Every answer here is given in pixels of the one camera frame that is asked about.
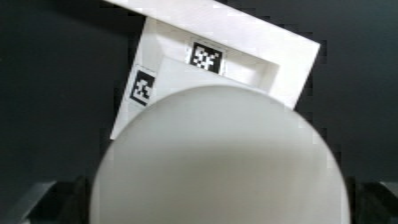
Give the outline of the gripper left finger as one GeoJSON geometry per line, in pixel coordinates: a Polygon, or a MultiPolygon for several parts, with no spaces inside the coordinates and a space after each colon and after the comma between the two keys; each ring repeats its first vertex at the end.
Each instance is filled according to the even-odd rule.
{"type": "Polygon", "coordinates": [[[89,199],[91,183],[85,176],[73,181],[37,182],[0,224],[89,224],[89,199]]]}

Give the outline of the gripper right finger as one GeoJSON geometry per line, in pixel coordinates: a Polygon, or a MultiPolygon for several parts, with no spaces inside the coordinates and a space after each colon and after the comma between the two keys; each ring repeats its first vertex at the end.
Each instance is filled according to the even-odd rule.
{"type": "Polygon", "coordinates": [[[398,224],[398,182],[346,177],[352,224],[398,224]]]}

